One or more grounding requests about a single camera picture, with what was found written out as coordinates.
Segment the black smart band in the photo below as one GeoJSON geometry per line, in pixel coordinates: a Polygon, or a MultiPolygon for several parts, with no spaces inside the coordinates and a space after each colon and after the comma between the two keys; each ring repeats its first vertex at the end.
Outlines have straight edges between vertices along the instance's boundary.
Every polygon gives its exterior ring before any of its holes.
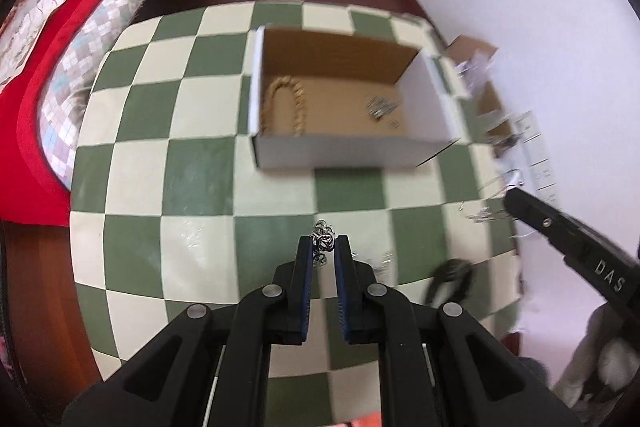
{"type": "Polygon", "coordinates": [[[462,305],[468,298],[474,279],[471,262],[464,259],[449,259],[433,272],[428,285],[424,306],[438,309],[445,303],[462,305]]]}

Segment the silver charm jewelry cluster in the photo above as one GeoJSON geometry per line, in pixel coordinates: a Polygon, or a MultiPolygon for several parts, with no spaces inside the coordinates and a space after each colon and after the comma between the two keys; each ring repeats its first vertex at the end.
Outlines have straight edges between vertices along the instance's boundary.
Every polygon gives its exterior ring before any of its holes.
{"type": "Polygon", "coordinates": [[[385,98],[385,96],[372,96],[367,103],[367,115],[375,124],[387,124],[392,128],[397,126],[393,113],[400,107],[400,102],[385,98]]]}

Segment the white cardboard jewelry box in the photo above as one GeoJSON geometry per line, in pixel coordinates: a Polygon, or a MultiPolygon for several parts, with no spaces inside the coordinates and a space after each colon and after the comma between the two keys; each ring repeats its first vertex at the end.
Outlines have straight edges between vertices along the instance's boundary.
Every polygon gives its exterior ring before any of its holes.
{"type": "Polygon", "coordinates": [[[256,31],[247,131],[262,170],[410,169],[461,139],[427,50],[278,26],[256,31]],[[400,102],[395,128],[368,117],[375,95],[400,102]]]}

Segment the green checkered tablecloth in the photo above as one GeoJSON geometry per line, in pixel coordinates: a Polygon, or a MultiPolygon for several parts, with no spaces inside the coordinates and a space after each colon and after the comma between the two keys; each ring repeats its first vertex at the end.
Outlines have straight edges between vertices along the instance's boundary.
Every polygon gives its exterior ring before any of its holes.
{"type": "Polygon", "coordinates": [[[494,154],[468,129],[469,98],[425,20],[364,6],[242,2],[129,26],[108,51],[80,130],[70,249],[94,361],[111,376],[191,303],[236,303],[268,284],[318,220],[387,284],[423,298],[451,258],[476,266],[468,310],[514,329],[518,256],[497,209],[494,154]],[[427,50],[461,140],[410,171],[256,169],[247,131],[255,32],[324,29],[427,50]]]}

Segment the brown cardboard box on floor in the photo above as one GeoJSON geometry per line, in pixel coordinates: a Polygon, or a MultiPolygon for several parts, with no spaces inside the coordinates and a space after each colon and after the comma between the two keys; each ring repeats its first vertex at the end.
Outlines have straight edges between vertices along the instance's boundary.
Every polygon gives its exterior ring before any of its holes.
{"type": "Polygon", "coordinates": [[[492,147],[500,158],[520,139],[511,114],[494,83],[494,58],[498,48],[482,39],[458,35],[446,47],[469,98],[463,103],[468,129],[480,143],[492,147]]]}

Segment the red bed blanket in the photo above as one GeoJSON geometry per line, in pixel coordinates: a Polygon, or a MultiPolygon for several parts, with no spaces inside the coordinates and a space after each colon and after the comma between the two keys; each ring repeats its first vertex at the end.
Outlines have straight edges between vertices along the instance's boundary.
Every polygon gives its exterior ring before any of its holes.
{"type": "Polygon", "coordinates": [[[38,138],[40,92],[81,25],[102,0],[66,0],[20,75],[1,92],[1,218],[22,225],[67,227],[70,191],[44,159],[38,138]]]}

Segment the patchwork checkered quilt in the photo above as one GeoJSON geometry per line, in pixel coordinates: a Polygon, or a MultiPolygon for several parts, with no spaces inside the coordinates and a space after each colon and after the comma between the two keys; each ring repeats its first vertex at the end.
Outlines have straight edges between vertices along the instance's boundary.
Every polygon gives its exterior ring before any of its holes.
{"type": "Polygon", "coordinates": [[[78,135],[103,57],[144,0],[100,0],[75,31],[39,95],[38,142],[44,172],[65,190],[72,185],[78,135]]]}

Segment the white wall power strip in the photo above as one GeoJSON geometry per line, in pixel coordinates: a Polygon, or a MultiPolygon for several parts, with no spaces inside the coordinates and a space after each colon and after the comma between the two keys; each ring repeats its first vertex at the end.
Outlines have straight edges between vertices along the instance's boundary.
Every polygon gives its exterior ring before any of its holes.
{"type": "Polygon", "coordinates": [[[526,158],[530,179],[538,198],[547,204],[559,208],[560,198],[550,156],[539,130],[535,115],[526,112],[515,119],[521,147],[526,158]]]}

